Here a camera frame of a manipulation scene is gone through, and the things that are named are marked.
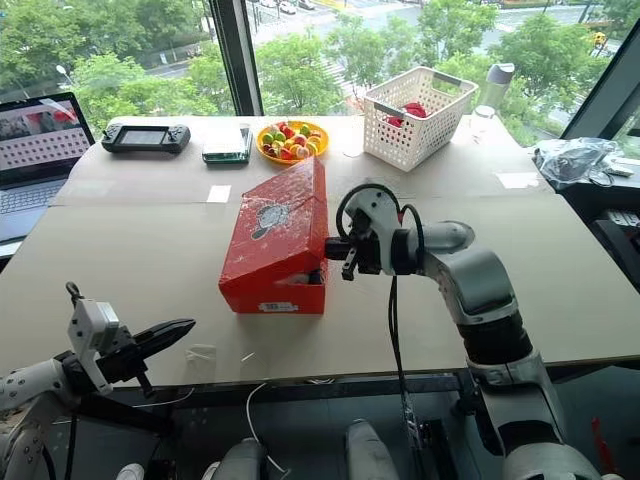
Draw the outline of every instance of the plastic basket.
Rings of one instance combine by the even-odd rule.
[[[427,67],[373,88],[364,99],[364,151],[408,172],[451,140],[477,89],[473,82]],[[431,115],[399,110],[410,102],[419,102]],[[389,116],[402,118],[402,126],[391,125]]]

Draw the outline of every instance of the laptop keyboard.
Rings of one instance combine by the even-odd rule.
[[[0,213],[17,212],[28,208],[42,207],[58,193],[60,185],[33,187],[22,192],[5,191],[0,196]]]

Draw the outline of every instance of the red shoe box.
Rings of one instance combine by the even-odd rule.
[[[324,166],[317,159],[246,192],[218,282],[231,309],[323,313],[328,235]],[[290,283],[292,276],[314,271],[321,284]]]

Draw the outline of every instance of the plastic bag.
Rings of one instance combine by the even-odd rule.
[[[556,190],[562,190],[582,179],[602,174],[604,161],[611,154],[621,154],[618,144],[601,138],[543,140],[534,158],[540,173]]]

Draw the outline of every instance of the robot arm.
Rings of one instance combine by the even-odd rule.
[[[492,251],[473,245],[459,222],[403,228],[397,200],[377,185],[358,187],[338,209],[351,217],[348,235],[327,240],[327,258],[344,260],[343,278],[360,273],[417,274],[438,283],[464,340],[467,364],[486,406],[505,479],[600,475],[565,444],[561,406],[540,353],[533,347],[509,276]]]
[[[74,305],[68,333],[76,353],[65,352],[0,377],[0,479],[33,478],[51,423],[92,404],[96,395],[110,393],[112,383],[135,377],[145,395],[152,394],[144,360],[195,325],[193,320],[174,320],[132,336],[108,303],[85,299],[73,284],[67,284],[67,290]],[[130,408],[110,402],[93,405],[99,405],[98,410]]]

